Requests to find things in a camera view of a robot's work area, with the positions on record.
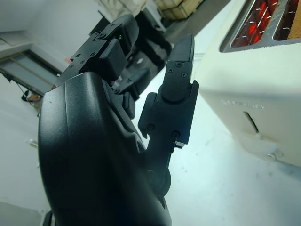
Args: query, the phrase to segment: red heating element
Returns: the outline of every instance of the red heating element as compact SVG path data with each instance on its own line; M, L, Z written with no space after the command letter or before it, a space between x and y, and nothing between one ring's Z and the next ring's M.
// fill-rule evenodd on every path
M253 45L260 41L278 5L278 0L256 0L231 47Z

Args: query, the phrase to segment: window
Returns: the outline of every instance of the window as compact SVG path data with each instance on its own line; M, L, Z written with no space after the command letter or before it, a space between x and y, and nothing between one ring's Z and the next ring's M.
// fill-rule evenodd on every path
M41 96L51 89L61 73L31 51L0 59L0 70Z

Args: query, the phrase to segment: toaster slot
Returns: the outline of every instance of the toaster slot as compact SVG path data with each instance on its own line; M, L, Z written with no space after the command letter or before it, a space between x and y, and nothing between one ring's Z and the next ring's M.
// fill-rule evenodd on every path
M250 116L250 114L248 112L244 112L245 116L247 117L247 119L249 120L249 122L251 123L252 127L254 128L256 133L259 133L259 130L253 120L253 118Z
M260 41L277 7L278 0L256 0L231 43L232 48L250 46Z
M299 0L289 0L274 35L274 40L287 40L296 15Z

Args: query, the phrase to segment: toaster lever slot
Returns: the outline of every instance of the toaster lever slot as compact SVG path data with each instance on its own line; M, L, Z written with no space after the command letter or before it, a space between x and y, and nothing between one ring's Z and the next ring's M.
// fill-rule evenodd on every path
M249 120L249 122L251 123L252 127L254 128L256 133L259 133L259 130L254 122L254 120L252 119L252 117L250 116L250 114L248 112L244 112L245 116L247 117L247 119Z

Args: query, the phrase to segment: ceiling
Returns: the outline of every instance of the ceiling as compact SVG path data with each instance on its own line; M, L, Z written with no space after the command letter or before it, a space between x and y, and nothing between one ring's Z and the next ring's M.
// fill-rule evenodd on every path
M0 32L25 31L48 0L0 0Z

